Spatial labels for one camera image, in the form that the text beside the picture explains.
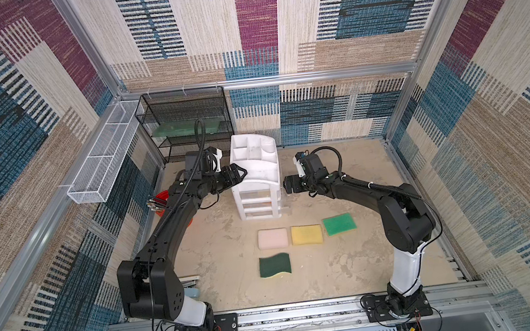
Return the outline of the white plastic drawer organizer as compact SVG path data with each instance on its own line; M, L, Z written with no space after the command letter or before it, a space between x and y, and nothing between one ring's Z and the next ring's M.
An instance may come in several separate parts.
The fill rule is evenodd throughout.
M282 181L275 139L260 134L233 135L230 162L247 171L243 182L232 188L241 219L280 218Z

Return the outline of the yellow sponge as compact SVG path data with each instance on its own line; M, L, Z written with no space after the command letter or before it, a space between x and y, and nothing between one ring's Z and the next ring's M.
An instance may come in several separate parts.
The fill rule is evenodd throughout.
M294 246L317 245L324 242L323 230L320 225L292 226L290 231L291 241Z

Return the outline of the pink sponge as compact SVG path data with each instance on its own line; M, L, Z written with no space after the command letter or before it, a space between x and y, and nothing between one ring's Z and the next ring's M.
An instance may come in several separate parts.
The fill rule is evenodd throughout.
M285 228L259 231L257 243L259 250L286 248L289 246L288 231Z

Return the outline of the dark green scouring sponge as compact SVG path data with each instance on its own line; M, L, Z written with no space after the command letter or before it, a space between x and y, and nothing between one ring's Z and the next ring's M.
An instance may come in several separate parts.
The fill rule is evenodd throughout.
M262 279L272 278L279 274L291 274L293 271L290 256L282 252L269 258L260 258L259 272Z

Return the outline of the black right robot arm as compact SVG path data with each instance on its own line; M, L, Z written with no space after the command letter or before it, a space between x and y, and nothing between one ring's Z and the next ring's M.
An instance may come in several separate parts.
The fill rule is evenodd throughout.
M293 159L298 173L284 178L288 194L307 192L334 200L346 200L376 211L386 239L395 249L393 275L384 296L365 295L360 305L371 322L409 321L433 314L424 294L421 271L426 246L436 238L436 219L411 184L397 187L362 181L343 172L339 151L320 146L298 152Z

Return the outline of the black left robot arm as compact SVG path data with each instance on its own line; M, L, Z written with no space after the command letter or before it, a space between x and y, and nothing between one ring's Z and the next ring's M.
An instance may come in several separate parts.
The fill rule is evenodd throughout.
M187 153L183 171L168 189L166 209L144 247L120 263L117 282L128 318L171 322L186 331L216 331L212 307L188 297L174 271L184 234L208 195L219 196L244 181L248 171L220 164L221 150Z

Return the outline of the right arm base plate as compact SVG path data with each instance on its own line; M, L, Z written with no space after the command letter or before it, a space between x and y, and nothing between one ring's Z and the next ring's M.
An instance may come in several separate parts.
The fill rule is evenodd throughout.
M434 313L422 287L411 296L387 295L363 295L360 305L366 313L370 323L381 323L385 321L407 321L415 318L432 316Z

